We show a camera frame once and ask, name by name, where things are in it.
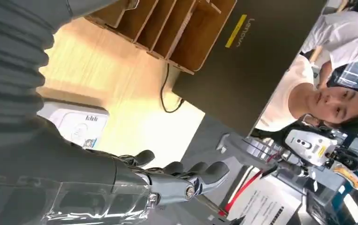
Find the robotic finger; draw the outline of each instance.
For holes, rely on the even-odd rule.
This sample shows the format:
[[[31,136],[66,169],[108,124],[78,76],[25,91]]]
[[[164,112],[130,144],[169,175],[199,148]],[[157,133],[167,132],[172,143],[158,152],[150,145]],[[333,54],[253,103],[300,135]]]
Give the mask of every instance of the robotic finger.
[[[156,194],[157,205],[186,202],[196,195],[205,194],[220,186],[229,174],[223,162],[216,162],[206,168],[206,163],[197,163],[189,171],[183,172],[183,165],[173,162],[164,169],[151,168],[135,171],[147,177],[152,193]]]
[[[121,160],[124,160],[127,164],[138,167],[145,167],[156,157],[154,153],[150,150],[144,150],[137,154],[136,156],[124,155],[119,157]]]

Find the clear plastic wrap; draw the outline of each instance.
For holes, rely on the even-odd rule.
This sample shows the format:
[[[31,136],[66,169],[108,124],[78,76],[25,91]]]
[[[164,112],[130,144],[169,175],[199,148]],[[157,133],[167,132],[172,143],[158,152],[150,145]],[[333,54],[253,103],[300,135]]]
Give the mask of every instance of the clear plastic wrap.
[[[358,176],[353,173],[353,171],[349,170],[345,165],[335,162],[331,170],[345,178],[354,189],[358,190]]]
[[[0,178],[0,225],[132,225],[154,207],[147,185]]]

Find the power cord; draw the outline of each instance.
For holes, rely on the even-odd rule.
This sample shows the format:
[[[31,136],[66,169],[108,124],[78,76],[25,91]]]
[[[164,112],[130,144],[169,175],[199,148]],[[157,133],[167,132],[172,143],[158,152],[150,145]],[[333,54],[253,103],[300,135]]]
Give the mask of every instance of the power cord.
[[[166,70],[165,80],[164,80],[164,83],[163,83],[163,85],[162,85],[162,87],[161,87],[161,90],[160,90],[160,100],[161,100],[161,105],[163,106],[163,109],[164,109],[164,111],[165,111],[166,113],[174,113],[174,112],[176,112],[176,111],[183,105],[183,103],[185,102],[185,100],[181,98],[180,101],[179,101],[178,107],[176,107],[176,109],[174,109],[174,110],[172,110],[172,111],[168,111],[168,110],[166,109],[165,104],[164,104],[163,93],[164,93],[165,85],[166,85],[167,80],[168,80],[168,76],[169,76],[169,64],[167,64],[167,70]]]

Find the person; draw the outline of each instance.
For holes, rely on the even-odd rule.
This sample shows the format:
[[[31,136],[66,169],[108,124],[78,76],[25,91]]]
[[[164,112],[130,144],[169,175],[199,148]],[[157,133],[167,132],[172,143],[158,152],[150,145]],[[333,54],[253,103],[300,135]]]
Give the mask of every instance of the person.
[[[323,48],[319,88],[325,88],[335,68],[358,61],[358,12],[339,12],[321,16],[301,51]]]
[[[299,55],[278,84],[255,128],[279,131],[306,114],[328,127],[358,132],[358,89],[330,87],[317,90],[309,60]]]

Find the yellow label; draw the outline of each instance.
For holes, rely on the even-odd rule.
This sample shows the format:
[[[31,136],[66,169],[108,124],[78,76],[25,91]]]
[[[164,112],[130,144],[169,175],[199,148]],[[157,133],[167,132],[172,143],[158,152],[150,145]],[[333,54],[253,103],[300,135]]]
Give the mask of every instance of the yellow label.
[[[236,38],[237,34],[239,33],[239,30],[241,29],[242,24],[244,24],[245,19],[246,19],[246,15],[244,14],[241,16],[239,22],[236,25],[236,28],[234,28],[233,33],[231,33],[231,36],[226,43],[226,46],[225,46],[226,48],[230,48],[231,45],[233,44],[233,41]]]
[[[318,152],[318,157],[321,157],[322,154],[324,154],[324,152],[325,152],[326,149],[327,149],[327,148],[326,148],[325,146],[323,146],[323,147],[321,148],[321,150]]]

